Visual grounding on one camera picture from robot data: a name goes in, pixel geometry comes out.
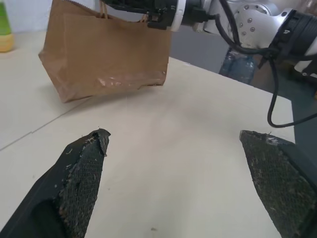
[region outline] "white wall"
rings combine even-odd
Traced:
[[[95,9],[95,0],[75,0]],[[52,0],[4,0],[13,32],[47,28]]]

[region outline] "black cable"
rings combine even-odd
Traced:
[[[224,28],[221,25],[220,22],[220,15],[217,14],[215,16],[215,23],[216,23],[216,27],[219,31],[219,34],[222,36],[222,38],[226,41],[226,43],[233,48],[235,51],[242,53],[244,55],[266,55],[268,52],[272,52],[272,53],[277,53],[278,49],[274,49],[274,48],[262,48],[262,49],[249,49],[249,48],[243,48],[240,45],[237,45],[236,43],[234,43],[229,36],[227,35],[227,33],[225,32]]]
[[[209,20],[215,20],[215,19],[216,19],[216,15],[209,15],[209,16],[208,16],[208,19],[209,19]]]
[[[276,125],[272,122],[272,113],[274,110],[274,106],[275,106],[275,102],[276,102],[276,98],[277,98],[277,94],[278,94],[278,90],[279,90],[279,83],[278,83],[277,70],[276,70],[274,61],[271,58],[269,58],[268,61],[269,61],[269,65],[271,66],[273,80],[274,80],[274,92],[273,92],[271,104],[270,104],[268,112],[267,112],[268,124],[272,127],[275,127],[275,128],[284,128],[284,127],[289,127],[289,126],[293,126],[293,125],[298,125],[298,124],[301,124],[301,123],[306,122],[308,120],[311,120],[313,118],[316,118],[317,113],[312,114],[309,117],[306,117],[306,118],[303,118],[303,119],[300,119],[300,120],[297,120],[294,122],[286,123],[286,124]]]
[[[224,13],[227,16],[227,19],[229,21],[231,30],[232,30],[232,36],[233,36],[233,41],[237,44],[237,45],[241,45],[240,43],[240,39],[239,39],[239,32],[238,32],[238,27],[236,24],[236,20],[234,19],[234,15],[231,11],[231,8],[229,7],[229,4],[227,2],[227,0],[219,0],[220,4],[224,10]]]
[[[210,18],[214,18],[215,19],[216,27],[217,27],[220,35],[227,42],[227,44],[231,48],[233,48],[235,51],[237,51],[239,53],[242,53],[242,54],[245,54],[245,55],[259,54],[259,55],[262,55],[262,56],[265,56],[265,57],[267,57],[268,53],[276,52],[276,49],[271,49],[271,48],[263,48],[263,49],[255,50],[255,49],[248,49],[248,48],[241,47],[240,43],[233,42],[229,38],[229,36],[226,34],[224,28],[221,25],[220,15],[219,14],[211,15]],[[312,59],[314,59],[316,57],[317,57],[317,54],[311,55],[311,56],[297,57],[297,58],[300,58],[301,59],[300,61],[305,61],[305,60],[312,60]],[[297,121],[286,123],[286,124],[277,125],[277,124],[274,124],[272,122],[272,113],[273,113],[275,102],[276,102],[276,98],[277,98],[277,95],[278,95],[279,83],[278,83],[278,76],[277,76],[276,67],[275,67],[275,64],[274,64],[274,61],[273,61],[272,57],[269,57],[268,61],[269,61],[269,64],[271,66],[273,80],[274,80],[274,92],[273,92],[273,96],[272,96],[270,107],[269,107],[268,112],[267,112],[267,122],[268,122],[268,124],[270,126],[272,126],[272,127],[275,127],[275,128],[284,128],[284,127],[298,125],[298,124],[301,124],[301,123],[306,122],[308,120],[311,120],[313,118],[317,118],[317,113],[316,113],[316,114],[313,114],[313,115],[308,116],[306,118],[303,118],[301,120],[297,120]]]

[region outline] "green bottle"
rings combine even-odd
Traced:
[[[8,52],[13,48],[13,35],[5,11],[3,0],[0,0],[0,53]]]

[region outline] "paper bag handle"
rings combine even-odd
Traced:
[[[100,14],[103,15],[105,14],[105,19],[108,19],[108,11],[107,11],[107,6],[106,4],[99,0],[99,8],[100,8]],[[148,16],[146,14],[144,14],[140,20],[140,22],[147,22],[148,20]]]
[[[108,19],[107,6],[101,0],[99,0],[99,8],[100,8],[100,14],[105,15],[105,19]]]

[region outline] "table surface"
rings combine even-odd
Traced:
[[[44,35],[0,55],[0,229],[65,146],[100,127],[111,137],[87,238],[280,238],[239,141],[243,129],[294,141],[267,124],[270,93],[170,58],[163,87],[62,104],[37,58]],[[292,120],[289,100],[273,120]]]

